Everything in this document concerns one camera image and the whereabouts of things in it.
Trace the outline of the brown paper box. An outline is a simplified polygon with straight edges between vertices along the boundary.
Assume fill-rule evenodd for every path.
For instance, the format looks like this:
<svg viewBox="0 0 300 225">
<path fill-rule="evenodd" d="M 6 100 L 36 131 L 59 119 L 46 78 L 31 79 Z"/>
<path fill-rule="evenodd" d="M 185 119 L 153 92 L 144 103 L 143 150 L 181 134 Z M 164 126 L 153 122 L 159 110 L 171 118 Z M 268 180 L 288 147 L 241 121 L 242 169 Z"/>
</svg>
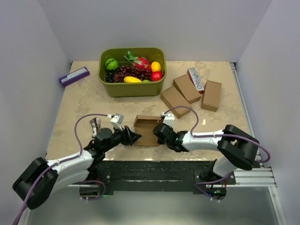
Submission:
<svg viewBox="0 0 300 225">
<path fill-rule="evenodd" d="M 160 116 L 137 115 L 134 121 L 134 128 L 135 132 L 141 135 L 141 138 L 138 139 L 135 146 L 159 146 L 158 138 L 153 134 L 153 129 L 160 123 L 162 123 Z"/>
</svg>

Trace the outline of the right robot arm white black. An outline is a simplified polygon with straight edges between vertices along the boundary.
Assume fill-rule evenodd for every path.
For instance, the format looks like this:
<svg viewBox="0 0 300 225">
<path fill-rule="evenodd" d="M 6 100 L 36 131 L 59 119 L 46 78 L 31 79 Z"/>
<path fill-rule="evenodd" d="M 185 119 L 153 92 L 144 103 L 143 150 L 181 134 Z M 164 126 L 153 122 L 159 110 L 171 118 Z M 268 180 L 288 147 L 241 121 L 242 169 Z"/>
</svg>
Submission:
<svg viewBox="0 0 300 225">
<path fill-rule="evenodd" d="M 175 152 L 193 150 L 218 150 L 223 156 L 217 159 L 205 175 L 214 184 L 220 184 L 229 173 L 236 169 L 250 171 L 255 164 L 259 141 L 234 125 L 211 133 L 175 132 L 167 124 L 153 129 L 159 141 Z"/>
</svg>

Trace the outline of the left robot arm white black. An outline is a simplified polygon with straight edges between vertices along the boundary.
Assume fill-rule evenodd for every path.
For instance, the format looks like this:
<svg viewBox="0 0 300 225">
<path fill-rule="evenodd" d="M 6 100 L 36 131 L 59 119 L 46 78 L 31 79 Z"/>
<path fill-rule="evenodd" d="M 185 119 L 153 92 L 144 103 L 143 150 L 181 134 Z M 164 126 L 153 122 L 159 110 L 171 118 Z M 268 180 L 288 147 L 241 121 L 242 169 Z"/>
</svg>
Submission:
<svg viewBox="0 0 300 225">
<path fill-rule="evenodd" d="M 31 210 L 41 206 L 54 192 L 74 183 L 84 181 L 92 184 L 97 179 L 97 172 L 92 166 L 101 162 L 105 153 L 119 144 L 134 145 L 140 138 L 125 126 L 111 130 L 102 128 L 82 153 L 46 161 L 34 159 L 12 185 L 12 189 Z"/>
</svg>

